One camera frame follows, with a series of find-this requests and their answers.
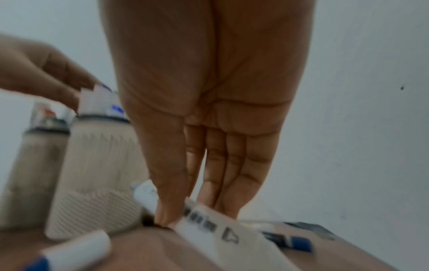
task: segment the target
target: white marker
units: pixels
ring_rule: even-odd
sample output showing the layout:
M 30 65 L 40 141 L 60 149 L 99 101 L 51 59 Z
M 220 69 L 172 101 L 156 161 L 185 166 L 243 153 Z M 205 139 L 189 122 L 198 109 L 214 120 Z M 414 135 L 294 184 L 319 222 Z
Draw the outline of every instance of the white marker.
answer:
M 80 271 L 106 258 L 111 251 L 110 238 L 98 230 L 77 239 L 41 251 L 41 256 L 24 271 Z
M 159 198 L 152 181 L 133 190 L 134 199 L 154 214 Z M 224 271 L 300 270 L 261 233 L 189 198 L 171 228 Z

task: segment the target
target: white wall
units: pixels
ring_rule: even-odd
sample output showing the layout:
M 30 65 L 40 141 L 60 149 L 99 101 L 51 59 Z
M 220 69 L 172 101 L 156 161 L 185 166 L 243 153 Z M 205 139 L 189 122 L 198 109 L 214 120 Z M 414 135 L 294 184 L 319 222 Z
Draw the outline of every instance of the white wall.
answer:
M 299 93 L 245 217 L 319 223 L 401 270 L 427 270 L 428 11 L 427 0 L 319 0 Z M 95 1 L 2 1 L 0 31 L 52 43 L 115 85 Z M 0 93 L 0 180 L 30 107 Z

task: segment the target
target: palm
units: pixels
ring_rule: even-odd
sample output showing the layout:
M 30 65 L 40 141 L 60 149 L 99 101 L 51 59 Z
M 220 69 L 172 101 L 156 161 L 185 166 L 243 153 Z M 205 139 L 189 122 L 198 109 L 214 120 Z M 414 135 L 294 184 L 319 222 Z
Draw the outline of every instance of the palm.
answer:
M 304 68 L 312 2 L 104 6 L 122 101 L 161 205 L 174 209 L 169 201 L 190 194 L 205 150 L 199 201 L 236 217 L 255 196 Z M 139 23 L 132 35 L 130 17 Z

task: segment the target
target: finger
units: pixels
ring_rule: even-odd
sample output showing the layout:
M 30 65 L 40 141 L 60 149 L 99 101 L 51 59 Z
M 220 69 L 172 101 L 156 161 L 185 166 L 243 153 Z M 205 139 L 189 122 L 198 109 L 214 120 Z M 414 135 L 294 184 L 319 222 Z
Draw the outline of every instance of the finger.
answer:
M 60 102 L 75 111 L 77 110 L 79 93 L 75 89 L 55 79 L 36 66 L 29 66 L 26 74 L 29 85 L 34 88 L 32 93 Z
M 101 84 L 95 76 L 55 48 L 51 49 L 42 68 L 51 76 L 78 91 L 81 88 L 93 89 L 95 84 Z
M 197 182 L 201 162 L 206 153 L 206 131 L 203 126 L 185 125 L 185 136 L 189 179 L 188 196 L 190 196 Z
M 240 169 L 243 165 L 244 157 L 246 155 L 246 137 L 238 134 L 227 134 L 226 144 L 228 152 L 227 165 L 223 176 L 222 189 L 214 206 L 214 209 L 220 213 L 225 212 L 221 199 L 223 198 L 223 195 L 225 195 L 225 191 L 232 181 L 239 175 Z
M 278 139 L 279 133 L 247 136 L 246 156 L 240 174 L 220 199 L 225 215 L 237 218 L 240 209 L 259 191 L 271 167 Z
M 183 118 L 158 111 L 142 102 L 130 104 L 125 99 L 122 101 L 139 137 L 150 178 L 160 196 L 155 223 L 167 226 L 181 214 L 189 190 Z
M 207 129 L 206 148 L 206 167 L 197 201 L 209 207 L 214 207 L 222 188 L 223 174 L 227 160 L 225 133 L 219 129 Z

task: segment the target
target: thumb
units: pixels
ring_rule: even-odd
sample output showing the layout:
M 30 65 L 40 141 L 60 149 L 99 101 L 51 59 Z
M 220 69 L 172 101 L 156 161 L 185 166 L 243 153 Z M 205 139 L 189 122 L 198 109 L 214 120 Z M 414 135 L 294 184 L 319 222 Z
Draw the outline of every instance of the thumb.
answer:
M 139 137 L 150 178 L 158 189 L 155 223 L 167 226 L 181 215 L 188 193 L 184 120 L 136 100 L 123 105 Z
M 33 88 L 31 94 L 60 102 L 75 111 L 77 110 L 79 105 L 78 90 L 64 84 L 36 66 L 31 67 L 26 77 L 31 88 Z

